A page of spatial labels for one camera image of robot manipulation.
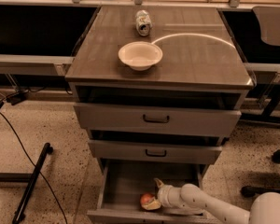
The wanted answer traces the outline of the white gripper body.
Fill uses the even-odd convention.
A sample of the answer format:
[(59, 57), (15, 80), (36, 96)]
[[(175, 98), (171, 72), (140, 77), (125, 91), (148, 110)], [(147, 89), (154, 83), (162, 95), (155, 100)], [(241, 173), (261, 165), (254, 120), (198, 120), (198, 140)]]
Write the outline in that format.
[(181, 188), (172, 185), (162, 185), (159, 187), (157, 198), (163, 207), (182, 208), (183, 200), (180, 197)]

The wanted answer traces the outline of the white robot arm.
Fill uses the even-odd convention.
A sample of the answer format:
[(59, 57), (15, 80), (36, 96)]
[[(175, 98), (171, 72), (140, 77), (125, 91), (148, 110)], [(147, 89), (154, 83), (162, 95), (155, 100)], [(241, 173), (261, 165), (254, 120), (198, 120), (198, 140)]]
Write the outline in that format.
[(196, 214), (205, 210), (223, 224), (280, 224), (280, 194), (265, 192), (260, 194), (246, 211), (240, 207), (214, 198), (193, 184), (181, 188), (164, 184), (154, 179), (158, 191), (156, 194), (145, 193), (140, 198), (145, 210), (158, 210), (161, 207)]

